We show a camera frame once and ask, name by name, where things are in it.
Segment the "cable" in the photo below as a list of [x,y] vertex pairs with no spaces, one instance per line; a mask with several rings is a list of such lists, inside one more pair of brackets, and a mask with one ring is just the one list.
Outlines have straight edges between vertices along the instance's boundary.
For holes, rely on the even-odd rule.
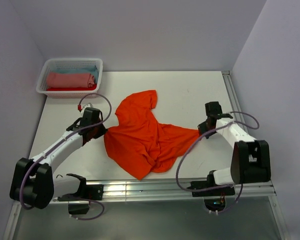
[[84,198],[75,198],[75,199],[79,200],[79,201],[88,201],[89,203],[92,202],[92,203],[95,203],[95,204],[99,204],[102,207],[101,212],[97,216],[83,218],[83,217],[77,217],[77,216],[74,216],[74,215],[70,215],[70,217],[72,217],[76,220],[81,220],[81,221],[94,220],[94,219],[99,218],[105,211],[105,205],[103,205],[102,202],[99,202],[99,201],[96,201],[96,200],[91,200],[91,199],[84,199]]
[[[211,190],[215,190],[215,189],[222,189],[222,188],[227,188],[227,187],[233,187],[233,184],[226,184],[226,185],[219,185],[219,186],[212,186],[212,187],[207,187],[207,188],[202,188],[202,189],[188,189],[188,188],[185,188],[183,186],[181,186],[180,182],[179,182],[179,171],[180,171],[180,168],[181,168],[181,165],[182,163],[184,162],[186,156],[190,153],[190,151],[194,148],[194,146],[202,139],[204,138],[205,136],[209,135],[209,134],[212,134],[218,130],[221,130],[221,129],[224,129],[224,128],[227,128],[229,126],[231,126],[232,124],[234,123],[237,123],[237,124],[242,124],[244,126],[246,126],[247,128],[250,128],[250,129],[254,129],[254,130],[257,130],[259,127],[260,127],[260,124],[258,122],[258,120],[252,116],[251,114],[249,113],[246,113],[246,112],[241,112],[241,111],[231,111],[230,113],[239,113],[239,114],[244,114],[244,115],[247,115],[249,117],[251,117],[257,124],[256,127],[254,126],[250,126],[250,125],[247,125],[246,123],[244,122],[241,122],[241,121],[237,121],[237,120],[234,120],[234,121],[231,121],[229,123],[227,123],[226,125],[224,126],[221,126],[221,127],[217,127],[215,129],[210,129],[208,131],[206,131],[205,133],[203,133],[201,136],[198,137],[197,140],[194,141],[194,143],[186,150],[186,152],[184,153],[184,155],[182,156],[177,168],[176,168],[176,173],[175,173],[175,181],[176,181],[176,184],[178,185],[178,187],[186,192],[192,192],[192,193],[199,193],[199,192],[205,192],[205,191],[211,191]],[[241,188],[240,188],[240,192],[238,194],[238,196],[236,197],[236,199],[234,200],[234,202],[229,206],[227,207],[226,209],[222,210],[221,212],[224,212],[228,209],[230,209],[232,207],[232,205],[234,203],[237,203],[240,196],[241,196],[241,193],[242,193],[242,190],[243,190],[243,187],[244,185],[241,184]]]
[[21,183],[21,186],[20,186],[20,193],[19,193],[19,201],[21,203],[21,206],[25,209],[25,210],[30,210],[30,209],[33,209],[34,206],[26,206],[25,205],[25,202],[24,202],[24,188],[25,188],[25,185],[26,185],[26,181],[28,179],[28,177],[30,176],[30,173],[31,171],[35,168],[35,166],[40,163],[43,159],[45,159],[48,155],[50,155],[53,151],[55,151],[61,144],[63,144],[65,141],[67,141],[70,137],[72,137],[74,134],[82,131],[82,130],[85,130],[85,129],[89,129],[89,128],[94,128],[96,126],[99,126],[101,124],[103,124],[106,120],[108,120],[108,118],[110,117],[111,115],[111,111],[112,111],[112,105],[110,103],[110,101],[108,100],[108,98],[106,98],[105,96],[103,96],[102,94],[99,94],[99,93],[89,93],[87,95],[85,95],[83,98],[81,98],[80,102],[79,102],[79,105],[81,104],[81,102],[83,101],[83,99],[85,99],[87,96],[90,96],[90,95],[97,95],[97,96],[100,96],[102,98],[104,98],[107,103],[109,104],[109,113],[108,115],[106,116],[106,118],[96,124],[92,124],[92,125],[89,125],[89,126],[85,126],[85,127],[82,127],[76,131],[73,131],[71,132],[69,135],[67,135],[64,139],[60,140],[59,142],[57,142],[54,146],[51,147],[51,149],[49,149],[45,155],[41,156],[38,158],[38,160],[36,160],[32,165],[31,167],[28,169],[28,171],[25,173],[24,177],[23,177],[23,180],[22,180],[22,183]]

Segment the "red folded cloth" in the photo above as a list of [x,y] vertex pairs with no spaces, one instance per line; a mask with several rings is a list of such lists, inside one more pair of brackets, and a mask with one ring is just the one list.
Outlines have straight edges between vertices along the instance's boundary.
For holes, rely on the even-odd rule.
[[97,88],[97,84],[93,85],[92,87],[50,87],[47,91],[91,91]]
[[95,84],[95,77],[90,73],[50,72],[46,84],[49,88],[90,88]]

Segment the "gray wall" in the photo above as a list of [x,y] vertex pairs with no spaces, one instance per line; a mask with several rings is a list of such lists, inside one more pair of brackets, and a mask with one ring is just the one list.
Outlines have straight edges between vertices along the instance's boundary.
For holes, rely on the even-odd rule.
[[260,120],[252,134],[270,144],[279,203],[300,240],[300,0],[266,2],[232,78],[242,109]]
[[0,239],[15,164],[28,157],[45,100],[35,90],[43,61],[13,6],[0,0]]
[[11,0],[46,59],[106,71],[231,70],[266,0]]

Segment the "orange cloth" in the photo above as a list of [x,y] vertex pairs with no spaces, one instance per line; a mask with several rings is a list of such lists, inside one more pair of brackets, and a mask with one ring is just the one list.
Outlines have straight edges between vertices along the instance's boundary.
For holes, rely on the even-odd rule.
[[199,137],[198,130],[158,123],[151,112],[157,100],[156,90],[126,97],[115,111],[119,126],[104,135],[108,156],[138,180],[168,171]]

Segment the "gray floor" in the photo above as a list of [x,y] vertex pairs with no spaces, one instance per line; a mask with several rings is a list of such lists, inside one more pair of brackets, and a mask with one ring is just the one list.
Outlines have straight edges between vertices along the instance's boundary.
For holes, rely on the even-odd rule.
[[[228,212],[210,215],[202,199],[105,204],[96,220],[69,218],[66,204],[22,210],[14,240],[278,240],[267,197],[242,198]],[[98,213],[96,206],[86,217]]]

